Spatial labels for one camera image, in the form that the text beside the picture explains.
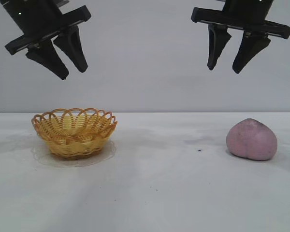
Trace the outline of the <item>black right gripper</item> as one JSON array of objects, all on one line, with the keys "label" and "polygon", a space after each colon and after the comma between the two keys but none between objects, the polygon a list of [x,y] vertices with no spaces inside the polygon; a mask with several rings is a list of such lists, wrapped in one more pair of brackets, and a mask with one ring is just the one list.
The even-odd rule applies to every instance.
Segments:
[{"label": "black right gripper", "polygon": [[290,27],[265,18],[273,0],[227,0],[222,10],[195,7],[191,20],[208,24],[209,55],[207,67],[213,70],[227,42],[232,37],[228,28],[243,33],[232,69],[239,74],[242,69],[271,42],[268,35],[288,39]]}]

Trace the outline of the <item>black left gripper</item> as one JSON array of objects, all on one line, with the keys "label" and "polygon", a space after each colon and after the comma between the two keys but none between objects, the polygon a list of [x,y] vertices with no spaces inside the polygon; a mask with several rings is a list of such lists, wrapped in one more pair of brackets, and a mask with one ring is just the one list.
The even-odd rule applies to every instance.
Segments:
[{"label": "black left gripper", "polygon": [[[55,0],[1,0],[0,4],[23,32],[23,35],[5,45],[7,51],[15,53],[54,39],[56,45],[84,73],[88,64],[85,59],[78,24],[91,18],[91,13],[84,5],[63,14]],[[39,47],[28,49],[26,57],[65,80],[69,75],[52,43],[41,43]]]}]

